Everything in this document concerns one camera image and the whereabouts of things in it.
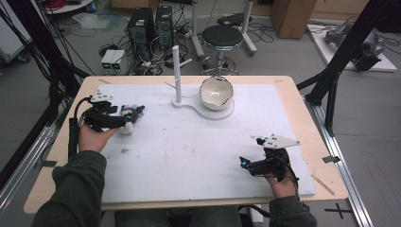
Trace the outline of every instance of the hand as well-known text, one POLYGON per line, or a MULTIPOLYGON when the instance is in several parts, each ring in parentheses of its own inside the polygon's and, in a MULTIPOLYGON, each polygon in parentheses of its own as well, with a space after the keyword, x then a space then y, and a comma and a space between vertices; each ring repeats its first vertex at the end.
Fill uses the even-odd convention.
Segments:
POLYGON ((107 141, 118 131, 110 129, 104 132, 97 132, 91 129, 87 124, 83 124, 79 130, 78 151, 92 150, 101 152, 106 147, 107 141))
POLYGON ((284 175, 284 179, 281 182, 277 182, 273 174, 264 175, 265 179, 269 182, 273 195, 276 199, 295 196, 295 185, 291 180, 288 171, 284 175))

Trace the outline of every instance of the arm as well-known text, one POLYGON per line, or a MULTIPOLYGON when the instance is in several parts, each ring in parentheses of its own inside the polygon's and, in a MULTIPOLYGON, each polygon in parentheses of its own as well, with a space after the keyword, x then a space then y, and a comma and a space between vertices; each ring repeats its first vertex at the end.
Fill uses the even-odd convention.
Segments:
POLYGON ((56 192, 38 211, 31 226, 98 226, 106 159, 99 153, 116 130, 92 131, 83 125, 79 153, 55 167, 56 192))
POLYGON ((272 175, 266 175, 275 200, 269 203, 270 227, 315 227, 316 218, 310 214, 295 196, 295 185, 289 174, 283 181, 277 182, 272 175))

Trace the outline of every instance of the sleeve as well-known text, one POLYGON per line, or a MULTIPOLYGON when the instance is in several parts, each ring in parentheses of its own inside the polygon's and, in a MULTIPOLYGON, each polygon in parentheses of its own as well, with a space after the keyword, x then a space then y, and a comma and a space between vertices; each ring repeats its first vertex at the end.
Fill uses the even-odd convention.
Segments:
POLYGON ((31 226, 96 226, 100 224, 106 159, 82 151, 65 166, 55 167, 56 191, 38 211, 31 226))
POLYGON ((285 197, 269 203, 270 227, 316 227, 318 222, 296 197, 285 197))

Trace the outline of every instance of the white bowl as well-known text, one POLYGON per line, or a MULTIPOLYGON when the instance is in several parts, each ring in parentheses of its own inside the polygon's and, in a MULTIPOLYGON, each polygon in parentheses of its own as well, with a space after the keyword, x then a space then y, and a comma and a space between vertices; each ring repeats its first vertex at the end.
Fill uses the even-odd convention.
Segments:
POLYGON ((227 108, 233 101, 233 85, 224 77, 211 77, 200 86, 201 103, 214 111, 227 108))

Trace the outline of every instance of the stool seat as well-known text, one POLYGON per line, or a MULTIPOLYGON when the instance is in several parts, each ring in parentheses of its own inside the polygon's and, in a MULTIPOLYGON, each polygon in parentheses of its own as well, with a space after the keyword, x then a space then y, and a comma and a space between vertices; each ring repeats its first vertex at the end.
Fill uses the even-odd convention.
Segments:
POLYGON ((241 32, 231 26, 209 26, 202 32, 202 38, 216 49, 232 49, 242 42, 241 32))

